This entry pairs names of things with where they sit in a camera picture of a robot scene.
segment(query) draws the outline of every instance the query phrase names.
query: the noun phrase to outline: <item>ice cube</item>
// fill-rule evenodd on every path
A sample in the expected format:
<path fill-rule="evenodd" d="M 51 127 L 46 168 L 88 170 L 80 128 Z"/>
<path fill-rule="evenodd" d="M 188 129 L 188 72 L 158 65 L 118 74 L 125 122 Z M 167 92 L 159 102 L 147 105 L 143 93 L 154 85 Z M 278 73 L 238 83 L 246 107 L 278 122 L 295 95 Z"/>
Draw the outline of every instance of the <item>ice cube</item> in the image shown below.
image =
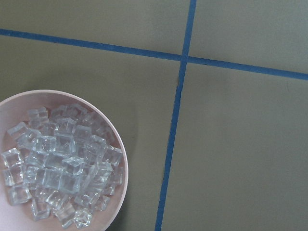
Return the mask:
<path fill-rule="evenodd" d="M 38 130 L 27 129 L 27 131 L 16 139 L 18 149 L 35 149 L 36 140 L 41 136 Z"/>
<path fill-rule="evenodd" d="M 8 134 L 14 139 L 17 140 L 21 135 L 23 135 L 28 130 L 27 125 L 24 122 L 20 122 L 16 126 L 9 129 Z"/>
<path fill-rule="evenodd" d="M 20 156 L 20 152 L 16 148 L 12 148 L 1 153 L 1 156 L 6 167 L 13 167 L 22 164 L 24 161 Z"/>
<path fill-rule="evenodd" d="M 36 151 L 54 152 L 56 150 L 56 138 L 54 136 L 40 136 L 36 140 Z"/>
<path fill-rule="evenodd" d="M 50 120 L 56 121 L 57 119 L 64 118 L 63 112 L 66 110 L 66 105 L 61 105 L 58 108 L 54 108 L 51 110 Z"/>
<path fill-rule="evenodd" d="M 94 206 L 100 197 L 99 193 L 95 192 L 84 192 L 82 195 L 77 195 L 74 199 L 74 202 L 83 206 L 90 208 L 91 206 Z"/>
<path fill-rule="evenodd" d="M 74 223 L 78 229 L 88 227 L 92 221 L 92 214 L 88 208 L 78 209 L 75 213 Z"/>
<path fill-rule="evenodd" d="M 107 145 L 106 154 L 103 157 L 104 162 L 109 162 L 113 166 L 118 166 L 122 159 L 122 150 L 115 148 L 111 145 Z"/>
<path fill-rule="evenodd" d="M 60 179 L 59 191 L 68 194 L 75 194 L 80 190 L 80 176 L 63 173 Z"/>
<path fill-rule="evenodd" d="M 25 163 L 27 165 L 33 165 L 42 168 L 47 159 L 47 156 L 47 153 L 31 151 L 29 156 L 26 158 Z"/>
<path fill-rule="evenodd" d="M 73 135 L 75 132 L 76 121 L 72 120 L 71 118 L 57 119 L 56 124 L 57 125 L 54 129 L 54 134 Z"/>
<path fill-rule="evenodd" d="M 49 122 L 44 124 L 39 131 L 43 136 L 53 136 L 55 128 L 56 128 L 56 123 Z"/>
<path fill-rule="evenodd" d="M 77 125 L 74 133 L 74 140 L 76 143 L 85 143 L 92 135 L 90 127 Z"/>
<path fill-rule="evenodd" d="M 106 210 L 109 201 L 110 201 L 110 198 L 108 196 L 101 195 L 95 204 L 95 208 L 97 210 L 104 211 Z"/>
<path fill-rule="evenodd" d="M 10 169 L 3 170 L 2 172 L 6 186 L 12 186 L 23 182 L 24 167 L 22 165 L 14 166 Z"/>
<path fill-rule="evenodd" d="M 83 171 L 85 161 L 82 158 L 73 156 L 62 160 L 63 168 L 66 172 L 73 175 L 80 175 Z"/>
<path fill-rule="evenodd" d="M 50 153 L 45 161 L 45 167 L 62 170 L 62 160 L 65 158 L 67 156 L 62 153 Z"/>
<path fill-rule="evenodd" d="M 56 152 L 73 155 L 75 152 L 75 142 L 73 136 L 56 135 Z"/>
<path fill-rule="evenodd" d="M 124 168 L 123 167 L 114 167 L 113 172 L 110 175 L 109 183 L 120 185 L 123 183 L 123 175 L 124 175 Z"/>
<path fill-rule="evenodd" d="M 66 107 L 66 110 L 63 112 L 63 115 L 66 117 L 70 117 L 73 120 L 80 119 L 84 114 L 86 114 L 88 111 L 86 108 L 82 107 L 78 103 L 69 104 Z"/>
<path fill-rule="evenodd" d="M 63 204 L 66 204 L 70 199 L 68 194 L 59 192 L 58 190 L 53 190 L 52 193 L 46 198 L 46 203 L 48 203 L 54 209 L 60 209 Z"/>
<path fill-rule="evenodd" d="M 46 219 L 50 215 L 50 206 L 45 202 L 42 197 L 32 198 L 31 211 L 34 221 Z"/>
<path fill-rule="evenodd" d="M 10 204 L 13 206 L 26 203 L 32 197 L 29 189 L 23 184 L 12 186 L 9 189 L 8 194 Z"/>
<path fill-rule="evenodd" d="M 60 221 L 62 227 L 66 229 L 69 227 L 71 224 L 74 222 L 74 217 L 75 217 L 75 209 L 73 205 L 68 202 L 64 206 L 62 206 L 60 209 L 55 210 L 54 214 Z"/>
<path fill-rule="evenodd" d="M 46 188 L 59 189 L 61 172 L 56 169 L 46 169 L 43 186 Z"/>

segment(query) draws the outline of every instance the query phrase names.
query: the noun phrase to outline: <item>blue line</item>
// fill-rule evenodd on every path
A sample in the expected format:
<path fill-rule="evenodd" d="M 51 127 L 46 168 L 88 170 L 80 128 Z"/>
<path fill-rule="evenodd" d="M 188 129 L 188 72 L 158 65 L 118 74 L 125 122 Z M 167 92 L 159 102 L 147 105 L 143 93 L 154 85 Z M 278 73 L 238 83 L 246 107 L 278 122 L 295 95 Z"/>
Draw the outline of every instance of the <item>blue line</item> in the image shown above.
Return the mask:
<path fill-rule="evenodd" d="M 142 55 L 142 56 L 154 57 L 154 58 L 159 58 L 159 59 L 168 59 L 168 60 L 175 60 L 175 61 L 180 61 L 181 59 L 181 55 L 178 55 L 178 54 L 171 54 L 171 53 L 165 53 L 165 52 L 159 52 L 159 51 L 150 51 L 150 50 L 137 49 L 137 48 L 131 48 L 131 47 L 122 47 L 122 46 L 110 45 L 110 44 L 105 44 L 105 43 L 89 42 L 89 41 L 83 41 L 83 40 L 77 40 L 77 39 L 71 39 L 71 38 L 61 38 L 61 37 L 56 37 L 56 36 L 48 36 L 48 35 L 34 34 L 34 33 L 14 31 L 14 30 L 0 29 L 0 35 L 23 38 L 23 39 L 26 38 L 26 39 L 32 39 L 32 40 L 39 40 L 39 41 L 44 41 L 44 42 L 53 42 L 53 43 L 78 46 L 78 47 L 86 47 L 86 48 L 99 49 L 99 50 L 105 50 L 105 51 L 115 51 L 115 52 L 121 52 L 121 53 L 126 53 L 126 54 Z"/>
<path fill-rule="evenodd" d="M 169 175 L 170 175 L 170 169 L 171 169 L 174 141 L 175 141 L 175 136 L 176 136 L 176 131 L 177 131 L 179 112 L 180 112 L 181 94 L 182 94 L 184 78 L 185 78 L 189 46 L 190 46 L 191 37 L 192 37 L 193 18 L 194 18 L 194 12 L 196 9 L 196 2 L 197 0 L 191 0 L 190 6 L 189 6 L 185 38 L 184 38 L 184 44 L 183 44 L 183 50 L 182 50 L 182 58 L 181 58 L 180 69 L 179 69 L 179 84 L 177 86 L 177 90 L 175 93 L 175 99 L 174 99 L 174 105 L 173 105 L 171 128 L 170 128 L 170 133 L 169 133 L 167 154 L 166 154 L 166 160 L 165 160 L 165 172 L 164 172 L 164 178 L 163 178 L 161 191 L 160 191 L 155 231 L 161 231 L 162 223 L 163 223 L 163 216 L 164 216 L 164 210 L 165 210 L 165 203 L 166 203 L 167 188 L 168 188 Z"/>
<path fill-rule="evenodd" d="M 71 38 L 62 38 L 62 37 L 34 34 L 34 33 L 28 33 L 28 32 L 7 30 L 7 29 L 0 29 L 0 35 L 16 37 L 16 38 L 23 38 L 23 39 L 26 38 L 26 39 L 32 39 L 32 40 L 39 40 L 39 41 L 44 41 L 44 42 L 53 42 L 53 43 L 58 43 L 58 44 L 85 47 L 85 48 L 91 48 L 91 49 L 99 49 L 99 50 L 105 50 L 105 51 L 114 51 L 114 52 L 120 52 L 120 53 L 126 53 L 126 54 L 135 54 L 135 55 L 154 57 L 154 58 L 159 58 L 159 59 L 174 60 L 174 61 L 181 61 L 182 59 L 182 56 L 178 54 L 171 54 L 171 53 L 165 53 L 165 52 L 159 52 L 159 51 L 150 51 L 150 50 L 144 50 L 144 49 L 138 49 L 138 48 L 123 47 L 123 46 L 117 46 L 117 45 L 111 45 L 111 44 L 105 44 L 105 43 L 89 42 L 89 41 L 83 41 L 83 40 L 77 40 L 77 39 L 71 39 Z M 267 74 L 267 75 L 273 75 L 273 76 L 282 76 L 282 77 L 308 80 L 308 74 L 305 74 L 305 73 L 284 71 L 284 70 L 267 68 L 267 67 L 237 64 L 237 63 L 197 58 L 197 57 L 191 57 L 191 56 L 188 57 L 187 62 L 192 63 L 192 64 L 217 66 L 217 67 L 222 67 L 222 68 L 249 71 L 249 72 L 261 73 L 261 74 Z"/>
<path fill-rule="evenodd" d="M 196 58 L 196 57 L 188 57 L 188 62 L 192 64 L 203 64 L 203 65 L 208 65 L 208 66 L 217 66 L 217 67 L 223 67 L 223 68 L 228 68 L 228 69 L 249 71 L 249 72 L 261 73 L 261 74 L 267 74 L 267 75 L 273 75 L 273 76 L 282 76 L 282 77 L 288 77 L 288 78 L 308 80 L 308 74 L 292 72 L 292 71 L 283 71 L 283 70 L 267 68 L 267 67 L 237 64 L 237 63 L 230 63 L 230 62 L 225 62 L 225 61 L 203 59 L 203 58 Z"/>

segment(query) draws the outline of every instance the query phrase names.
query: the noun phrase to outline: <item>bowl rim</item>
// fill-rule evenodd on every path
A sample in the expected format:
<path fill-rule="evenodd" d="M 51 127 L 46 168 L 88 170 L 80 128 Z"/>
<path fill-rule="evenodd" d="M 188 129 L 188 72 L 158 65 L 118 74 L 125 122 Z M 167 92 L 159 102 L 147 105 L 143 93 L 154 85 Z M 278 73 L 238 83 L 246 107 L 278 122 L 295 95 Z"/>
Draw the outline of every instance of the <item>bowl rim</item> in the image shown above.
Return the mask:
<path fill-rule="evenodd" d="M 112 131 L 114 132 L 117 140 L 119 141 L 119 144 L 120 144 L 120 147 L 121 147 L 121 150 L 122 150 L 122 153 L 123 153 L 123 159 L 124 159 L 124 166 L 125 166 L 125 177 L 124 177 L 124 187 L 123 187 L 123 193 L 122 193 L 122 196 L 121 196 L 121 199 L 120 199 L 120 202 L 115 210 L 115 212 L 113 213 L 111 219 L 109 220 L 108 223 L 106 223 L 106 225 L 103 227 L 102 231 L 106 230 L 110 225 L 111 223 L 114 221 L 114 219 L 116 218 L 116 216 L 118 215 L 118 212 L 120 211 L 120 208 L 122 207 L 122 204 L 124 202 L 124 198 L 126 196 L 126 192 L 127 192 L 127 187 L 128 187 L 128 160 L 127 160 L 127 155 L 126 155 L 126 150 L 125 150 L 125 147 L 124 147 L 124 144 L 122 142 L 122 139 L 119 135 L 119 133 L 117 132 L 116 128 L 114 127 L 114 125 L 111 123 L 111 121 L 105 116 L 104 113 L 102 113 L 97 107 L 95 107 L 93 104 L 91 104 L 90 102 L 78 97 L 78 96 L 75 96 L 73 94 L 70 94 L 70 93 L 67 93 L 67 92 L 64 92 L 64 91 L 59 91 L 59 90 L 29 90 L 29 91 L 24 91 L 24 92 L 21 92 L 21 93 L 18 93 L 16 95 L 13 95 L 9 98 L 6 98 L 5 100 L 1 101 L 0 102 L 0 107 L 4 104 L 6 104 L 7 102 L 11 101 L 11 100 L 14 100 L 16 98 L 19 98 L 19 97 L 22 97 L 22 96 L 25 96 L 25 95 L 30 95 L 30 94 L 34 94 L 34 93 L 52 93 L 52 94 L 59 94 L 59 95 L 64 95 L 64 96 L 67 96 L 67 97 L 70 97 L 70 98 L 73 98 L 77 101 L 80 101 L 82 103 L 84 103 L 85 105 L 87 105 L 88 107 L 90 107 L 91 109 L 93 109 L 95 112 L 97 112 L 101 117 L 104 118 L 104 120 L 108 123 L 108 125 L 110 126 L 110 128 L 112 129 Z"/>

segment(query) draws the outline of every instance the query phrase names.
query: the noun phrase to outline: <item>clear plastic cube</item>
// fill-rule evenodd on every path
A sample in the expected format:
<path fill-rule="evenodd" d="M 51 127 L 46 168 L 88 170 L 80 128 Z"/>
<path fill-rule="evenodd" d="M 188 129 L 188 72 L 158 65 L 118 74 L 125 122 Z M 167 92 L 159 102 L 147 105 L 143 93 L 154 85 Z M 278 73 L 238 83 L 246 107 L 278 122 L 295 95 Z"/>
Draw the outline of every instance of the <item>clear plastic cube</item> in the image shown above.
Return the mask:
<path fill-rule="evenodd" d="M 112 144 L 116 141 L 114 132 L 110 127 L 101 127 L 96 130 L 98 136 L 103 137 L 108 144 Z"/>
<path fill-rule="evenodd" d="M 101 194 L 102 195 L 114 195 L 115 194 L 116 185 L 107 184 L 106 187 L 103 188 Z"/>
<path fill-rule="evenodd" d="M 92 135 L 90 127 L 77 125 L 74 132 L 74 140 L 76 143 L 85 143 Z"/>
<path fill-rule="evenodd" d="M 26 203 L 31 199 L 31 193 L 23 184 L 14 185 L 8 190 L 9 201 L 12 206 Z"/>
<path fill-rule="evenodd" d="M 16 185 L 24 180 L 24 167 L 22 165 L 3 170 L 2 173 L 6 186 Z"/>
<path fill-rule="evenodd" d="M 60 221 L 62 227 L 64 229 L 68 228 L 71 224 L 74 222 L 75 217 L 75 209 L 73 205 L 68 202 L 64 206 L 62 206 L 60 209 L 57 209 L 54 211 L 55 216 Z"/>
<path fill-rule="evenodd" d="M 50 113 L 50 120 L 56 121 L 57 119 L 63 119 L 63 112 L 66 110 L 66 105 L 61 105 L 58 108 L 54 108 Z"/>
<path fill-rule="evenodd" d="M 114 167 L 114 170 L 109 178 L 109 183 L 114 185 L 120 185 L 123 183 L 123 176 L 124 176 L 124 168 Z"/>
<path fill-rule="evenodd" d="M 73 156 L 62 160 L 63 169 L 73 175 L 80 175 L 83 171 L 85 161 L 82 158 Z"/>
<path fill-rule="evenodd" d="M 101 195 L 95 204 L 95 208 L 97 210 L 104 211 L 106 210 L 109 201 L 110 201 L 110 198 L 108 196 Z"/>
<path fill-rule="evenodd" d="M 77 121 L 87 112 L 87 109 L 83 106 L 79 105 L 78 103 L 73 103 L 66 107 L 63 115 Z"/>
<path fill-rule="evenodd" d="M 92 135 L 86 143 L 86 148 L 90 153 L 102 159 L 107 149 L 106 140 L 99 136 Z"/>
<path fill-rule="evenodd" d="M 88 208 L 78 209 L 75 213 L 74 223 L 78 229 L 88 227 L 92 221 L 92 213 Z"/>
<path fill-rule="evenodd" d="M 1 153 L 4 165 L 8 168 L 22 164 L 24 161 L 20 156 L 20 152 L 16 148 L 12 148 Z"/>
<path fill-rule="evenodd" d="M 46 203 L 48 203 L 54 209 L 60 209 L 63 204 L 66 204 L 70 200 L 68 194 L 59 192 L 58 190 L 53 190 L 52 193 L 46 198 Z"/>
<path fill-rule="evenodd" d="M 118 166 L 122 160 L 122 150 L 111 145 L 107 146 L 106 154 L 103 157 L 104 162 L 109 162 L 113 166 Z"/>
<path fill-rule="evenodd" d="M 74 199 L 74 202 L 83 207 L 90 207 L 91 205 L 94 206 L 96 204 L 99 197 L 99 193 L 87 191 L 81 195 L 77 195 Z"/>
<path fill-rule="evenodd" d="M 48 154 L 43 152 L 31 151 L 26 158 L 25 163 L 27 165 L 33 165 L 42 168 L 47 159 Z"/>
<path fill-rule="evenodd" d="M 67 156 L 62 153 L 50 153 L 45 161 L 45 167 L 62 170 L 62 160 L 66 158 Z"/>
<path fill-rule="evenodd" d="M 73 136 L 56 135 L 56 152 L 73 155 L 75 153 L 75 141 Z"/>
<path fill-rule="evenodd" d="M 45 107 L 40 107 L 37 109 L 30 109 L 27 111 L 30 120 L 33 119 L 45 119 L 48 118 L 48 112 Z"/>
<path fill-rule="evenodd" d="M 40 136 L 36 140 L 36 151 L 52 153 L 56 150 L 56 138 L 54 136 Z"/>
<path fill-rule="evenodd" d="M 20 122 L 16 126 L 10 128 L 7 132 L 14 140 L 17 140 L 27 130 L 28 130 L 27 125 L 24 122 Z"/>
<path fill-rule="evenodd" d="M 40 197 L 46 199 L 53 192 L 53 189 L 46 188 L 43 185 L 38 185 L 35 192 L 34 197 Z"/>
<path fill-rule="evenodd" d="M 46 219 L 50 215 L 51 208 L 42 197 L 32 198 L 31 211 L 34 221 Z"/>
<path fill-rule="evenodd" d="M 45 123 L 39 131 L 41 132 L 42 136 L 53 136 L 55 128 L 56 123 L 49 122 Z"/>
<path fill-rule="evenodd" d="M 61 172 L 56 169 L 46 169 L 43 186 L 46 188 L 59 189 Z"/>
<path fill-rule="evenodd" d="M 18 149 L 35 149 L 37 138 L 41 136 L 38 130 L 27 129 L 27 131 L 16 139 Z"/>
<path fill-rule="evenodd" d="M 55 135 L 73 135 L 75 132 L 76 121 L 71 118 L 57 119 L 56 124 L 54 129 Z"/>
<path fill-rule="evenodd" d="M 68 194 L 75 194 L 80 190 L 80 176 L 63 173 L 60 179 L 59 191 Z"/>

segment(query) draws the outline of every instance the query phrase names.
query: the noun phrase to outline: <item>pink bowl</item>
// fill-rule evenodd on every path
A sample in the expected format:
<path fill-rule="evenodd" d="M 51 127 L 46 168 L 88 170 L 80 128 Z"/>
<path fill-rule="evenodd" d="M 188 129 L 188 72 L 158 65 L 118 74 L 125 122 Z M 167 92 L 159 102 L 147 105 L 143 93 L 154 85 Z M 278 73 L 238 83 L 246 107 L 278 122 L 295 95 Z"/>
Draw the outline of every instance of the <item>pink bowl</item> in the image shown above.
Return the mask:
<path fill-rule="evenodd" d="M 27 121 L 26 112 L 29 109 L 46 107 L 48 109 L 56 108 L 62 104 L 78 103 L 89 111 L 97 112 L 113 130 L 116 141 L 113 146 L 120 148 L 123 152 L 123 160 L 120 166 L 124 167 L 125 176 L 123 184 L 118 186 L 115 195 L 105 211 L 97 211 L 94 214 L 92 223 L 86 231 L 104 231 L 118 214 L 128 185 L 128 161 L 123 142 L 109 119 L 96 107 L 89 102 L 69 93 L 56 90 L 32 90 L 14 95 L 0 102 L 0 152 L 4 152 L 16 145 L 16 143 L 7 134 L 7 130 L 15 126 L 20 121 Z M 0 169 L 5 169 L 3 160 L 0 161 Z M 8 202 L 8 187 L 4 185 L 3 176 L 0 178 L 0 230 L 1 231 L 60 231 L 63 230 L 57 218 L 51 216 L 48 219 L 35 222 L 32 219 L 30 203 L 11 206 Z M 71 225 L 67 231 L 78 230 L 75 225 Z"/>

